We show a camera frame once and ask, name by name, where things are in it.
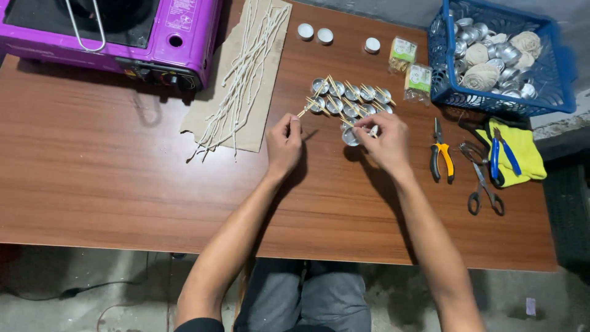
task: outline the wood grain tabletop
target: wood grain tabletop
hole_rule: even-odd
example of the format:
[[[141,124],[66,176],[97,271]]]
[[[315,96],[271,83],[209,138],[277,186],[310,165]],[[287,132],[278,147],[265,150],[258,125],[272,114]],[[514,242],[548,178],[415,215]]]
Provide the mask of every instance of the wood grain tabletop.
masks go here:
[[[234,0],[225,11],[222,35],[242,4]],[[300,41],[303,22],[330,28],[334,43]],[[293,3],[267,126],[299,113],[317,77],[389,89],[409,126],[417,179],[467,266],[554,271],[541,183],[496,190],[504,217],[487,196],[477,217],[467,211],[477,176],[457,145],[475,139],[457,126],[457,114],[403,101],[404,78],[387,71],[397,35],[416,42],[418,62],[428,63],[423,31]],[[363,50],[368,37],[381,42],[379,54]],[[204,163],[186,163],[196,148],[192,134],[179,133],[189,106],[160,93],[169,92],[118,74],[7,56],[0,70],[0,242],[198,253],[263,176],[266,143],[258,154],[239,151],[237,161],[232,149],[219,148]],[[452,185],[435,183],[428,169],[435,117],[454,158]],[[337,118],[308,113],[301,121],[304,156],[271,209],[257,255],[415,263],[391,180],[361,148],[342,142]]]

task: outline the pliers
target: pliers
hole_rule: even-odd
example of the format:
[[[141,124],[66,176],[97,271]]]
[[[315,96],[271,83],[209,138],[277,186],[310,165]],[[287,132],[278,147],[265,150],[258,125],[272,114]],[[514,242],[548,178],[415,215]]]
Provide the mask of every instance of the pliers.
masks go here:
[[[437,118],[434,118],[434,139],[435,143],[430,146],[430,150],[432,151],[432,155],[430,156],[430,172],[434,181],[438,183],[438,180],[441,178],[438,172],[438,154],[439,152],[442,153],[444,161],[447,163],[447,182],[452,184],[455,179],[455,165],[453,164],[453,159],[448,154],[448,144],[443,140],[443,130]]]
[[[508,161],[510,161],[510,165],[512,165],[512,170],[516,175],[522,174],[520,170],[520,166],[518,165],[518,161],[516,161],[516,157],[514,153],[512,153],[512,149],[508,146],[508,143],[502,138],[500,134],[500,130],[498,128],[494,128],[494,138],[491,139],[491,177],[495,180],[498,178],[498,158],[500,154],[500,142],[504,146],[504,153],[506,153],[506,157],[508,157]]]

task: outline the blue plastic basket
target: blue plastic basket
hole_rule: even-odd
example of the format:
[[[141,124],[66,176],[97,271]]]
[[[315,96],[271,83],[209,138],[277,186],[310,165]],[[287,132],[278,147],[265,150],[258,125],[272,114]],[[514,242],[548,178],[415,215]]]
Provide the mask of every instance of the blue plastic basket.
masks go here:
[[[526,100],[459,86],[454,67],[455,19],[471,17],[485,23],[491,30],[507,35],[533,31],[543,46],[533,65],[533,85],[538,97]],[[433,102],[464,108],[478,108],[489,113],[506,110],[522,116],[564,112],[574,113],[576,101],[572,81],[578,76],[575,58],[559,38],[559,27],[549,17],[518,11],[481,0],[443,0],[442,7],[428,31],[428,61],[433,69],[431,99]]]

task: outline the black cable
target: black cable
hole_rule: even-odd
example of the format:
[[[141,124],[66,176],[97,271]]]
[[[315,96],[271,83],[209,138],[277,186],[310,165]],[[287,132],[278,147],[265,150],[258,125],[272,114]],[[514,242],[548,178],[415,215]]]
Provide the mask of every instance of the black cable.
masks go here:
[[[133,286],[142,285],[144,282],[146,282],[148,280],[148,264],[149,264],[149,251],[146,252],[145,277],[141,281],[110,281],[110,282],[105,282],[103,284],[92,285],[92,286],[89,286],[89,287],[74,287],[74,288],[66,289],[65,291],[61,292],[57,296],[48,297],[48,298],[26,298],[26,297],[23,297],[15,289],[10,288],[10,287],[7,287],[7,286],[3,286],[3,285],[0,285],[0,291],[1,292],[4,292],[6,294],[12,295],[14,297],[18,297],[18,298],[23,299],[23,300],[27,300],[27,301],[49,301],[49,300],[55,300],[55,299],[67,300],[69,298],[75,297],[76,295],[78,295],[78,294],[80,294],[82,292],[86,292],[86,291],[89,291],[91,289],[100,288],[100,287],[103,287],[103,286],[114,285],[114,284],[126,284],[126,285],[133,285]]]

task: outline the gray wall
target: gray wall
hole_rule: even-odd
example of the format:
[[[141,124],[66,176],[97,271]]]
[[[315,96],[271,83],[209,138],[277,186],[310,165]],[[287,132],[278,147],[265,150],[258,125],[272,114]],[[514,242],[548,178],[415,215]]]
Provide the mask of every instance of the gray wall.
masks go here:
[[[371,17],[410,27],[425,29],[439,8],[440,0],[297,0],[360,16]],[[590,0],[491,0],[555,19],[562,32],[562,42],[576,54],[578,79],[576,92],[590,88]]]

